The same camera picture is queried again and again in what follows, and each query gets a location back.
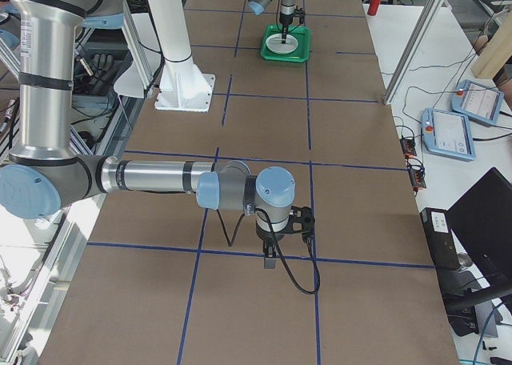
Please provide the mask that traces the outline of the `green plastic tray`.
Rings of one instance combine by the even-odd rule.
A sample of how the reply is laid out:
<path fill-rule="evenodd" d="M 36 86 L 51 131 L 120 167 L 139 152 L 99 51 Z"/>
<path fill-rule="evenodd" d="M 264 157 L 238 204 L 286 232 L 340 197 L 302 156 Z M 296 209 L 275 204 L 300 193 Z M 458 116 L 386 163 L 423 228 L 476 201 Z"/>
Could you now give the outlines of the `green plastic tray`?
<path fill-rule="evenodd" d="M 282 34 L 278 25 L 268 25 L 265 29 L 260 55 L 266 60 L 298 62 L 308 60 L 310 56 L 310 29 L 305 26 L 292 26 L 287 35 L 292 35 L 298 40 L 298 48 L 290 54 L 275 54 L 266 48 L 266 39 L 272 34 Z"/>

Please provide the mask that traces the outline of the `near blue teach pendant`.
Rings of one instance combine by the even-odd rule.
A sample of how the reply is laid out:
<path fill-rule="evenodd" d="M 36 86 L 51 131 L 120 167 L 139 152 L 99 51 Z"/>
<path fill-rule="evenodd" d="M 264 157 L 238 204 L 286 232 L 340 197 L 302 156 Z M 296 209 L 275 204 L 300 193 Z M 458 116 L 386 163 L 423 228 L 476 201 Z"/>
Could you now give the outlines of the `near blue teach pendant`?
<path fill-rule="evenodd" d="M 426 108 L 422 112 L 422 141 L 431 154 L 462 161 L 476 158 L 470 120 L 464 114 Z"/>

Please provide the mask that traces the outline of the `orange electronics board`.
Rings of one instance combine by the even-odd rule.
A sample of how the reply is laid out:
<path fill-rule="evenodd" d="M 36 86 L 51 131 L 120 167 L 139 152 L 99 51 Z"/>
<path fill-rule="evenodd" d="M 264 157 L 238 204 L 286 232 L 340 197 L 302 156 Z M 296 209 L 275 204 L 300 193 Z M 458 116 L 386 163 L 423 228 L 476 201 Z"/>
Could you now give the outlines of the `orange electronics board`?
<path fill-rule="evenodd" d="M 414 193 L 426 188 L 425 167 L 423 162 L 418 158 L 415 141 L 412 137 L 401 137 L 399 139 L 402 153 L 404 154 L 406 169 L 410 177 L 410 183 Z"/>

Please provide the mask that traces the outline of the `white round plate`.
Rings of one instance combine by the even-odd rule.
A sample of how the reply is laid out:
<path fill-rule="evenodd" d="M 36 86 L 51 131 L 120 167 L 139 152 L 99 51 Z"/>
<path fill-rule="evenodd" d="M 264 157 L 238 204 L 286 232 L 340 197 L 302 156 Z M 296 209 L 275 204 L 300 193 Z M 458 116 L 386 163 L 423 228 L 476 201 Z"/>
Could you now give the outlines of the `white round plate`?
<path fill-rule="evenodd" d="M 272 34 L 266 39 L 266 48 L 275 54 L 290 54 L 298 48 L 298 40 L 292 35 Z"/>

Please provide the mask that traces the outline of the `aluminium frame post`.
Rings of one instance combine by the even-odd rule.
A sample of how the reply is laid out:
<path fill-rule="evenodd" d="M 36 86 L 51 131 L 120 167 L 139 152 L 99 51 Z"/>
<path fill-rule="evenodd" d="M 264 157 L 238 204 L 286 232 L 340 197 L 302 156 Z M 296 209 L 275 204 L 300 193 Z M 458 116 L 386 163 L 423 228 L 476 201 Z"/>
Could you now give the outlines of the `aluminium frame post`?
<path fill-rule="evenodd" d="M 398 61 L 392 78 L 386 88 L 386 92 L 383 96 L 383 103 L 390 105 L 394 99 L 394 96 L 398 92 L 403 79 L 409 70 L 410 64 L 414 60 L 416 53 L 422 40 L 424 39 L 428 29 L 430 28 L 433 20 L 437 13 L 442 7 L 445 0 L 427 0 L 424 5 L 422 12 L 419 15 L 416 25 L 413 28 L 411 36 L 406 44 L 406 47 L 402 53 L 401 58 Z"/>

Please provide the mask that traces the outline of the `blue teach pendant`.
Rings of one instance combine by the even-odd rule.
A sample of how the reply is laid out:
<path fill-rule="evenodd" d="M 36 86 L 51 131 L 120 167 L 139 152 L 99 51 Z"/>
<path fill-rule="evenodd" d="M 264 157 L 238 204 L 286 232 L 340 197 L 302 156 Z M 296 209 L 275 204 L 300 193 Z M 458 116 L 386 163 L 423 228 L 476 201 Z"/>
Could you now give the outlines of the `blue teach pendant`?
<path fill-rule="evenodd" d="M 470 120 L 464 114 L 426 108 L 422 112 L 422 141 L 431 154 L 462 161 L 476 158 Z"/>
<path fill-rule="evenodd" d="M 451 109 L 485 126 L 497 124 L 504 94 L 497 88 L 468 79 L 460 82 L 451 98 Z"/>

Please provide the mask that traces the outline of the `black laptop computer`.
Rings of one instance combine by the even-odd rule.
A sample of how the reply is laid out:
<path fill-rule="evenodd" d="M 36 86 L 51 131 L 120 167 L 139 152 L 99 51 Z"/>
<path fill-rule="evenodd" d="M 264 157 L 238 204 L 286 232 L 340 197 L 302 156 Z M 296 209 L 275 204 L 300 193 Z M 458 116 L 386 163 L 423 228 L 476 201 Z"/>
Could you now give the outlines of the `black laptop computer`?
<path fill-rule="evenodd" d="M 489 283 L 511 279 L 511 183 L 490 168 L 447 211 L 464 250 Z"/>

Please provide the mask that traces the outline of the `black box device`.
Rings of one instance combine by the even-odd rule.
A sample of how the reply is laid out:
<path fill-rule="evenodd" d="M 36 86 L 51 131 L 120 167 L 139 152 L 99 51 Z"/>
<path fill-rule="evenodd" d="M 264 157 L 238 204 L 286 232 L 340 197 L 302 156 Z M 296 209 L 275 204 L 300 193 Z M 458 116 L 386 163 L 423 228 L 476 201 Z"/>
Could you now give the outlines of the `black box device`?
<path fill-rule="evenodd" d="M 426 241 L 434 266 L 439 270 L 464 271 L 474 262 L 467 253 L 458 253 L 446 211 L 425 207 L 420 212 Z"/>

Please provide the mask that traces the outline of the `far blue teach pendant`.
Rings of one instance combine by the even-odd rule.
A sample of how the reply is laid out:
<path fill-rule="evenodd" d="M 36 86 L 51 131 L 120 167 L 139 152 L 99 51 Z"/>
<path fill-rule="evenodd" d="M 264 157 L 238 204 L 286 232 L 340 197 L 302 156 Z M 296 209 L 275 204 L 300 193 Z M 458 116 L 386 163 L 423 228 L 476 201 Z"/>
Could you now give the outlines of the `far blue teach pendant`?
<path fill-rule="evenodd" d="M 504 94 L 497 88 L 468 79 L 460 82 L 451 98 L 451 109 L 485 126 L 497 124 Z"/>

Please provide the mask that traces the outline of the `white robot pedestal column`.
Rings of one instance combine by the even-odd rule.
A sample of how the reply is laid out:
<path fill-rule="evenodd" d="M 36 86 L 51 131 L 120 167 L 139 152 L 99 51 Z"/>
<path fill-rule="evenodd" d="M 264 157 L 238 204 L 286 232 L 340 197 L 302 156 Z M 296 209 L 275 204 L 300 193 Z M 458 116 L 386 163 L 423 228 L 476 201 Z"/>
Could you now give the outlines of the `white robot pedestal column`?
<path fill-rule="evenodd" d="M 207 112 L 215 76 L 194 63 L 182 0 L 147 1 L 165 60 L 155 108 Z"/>

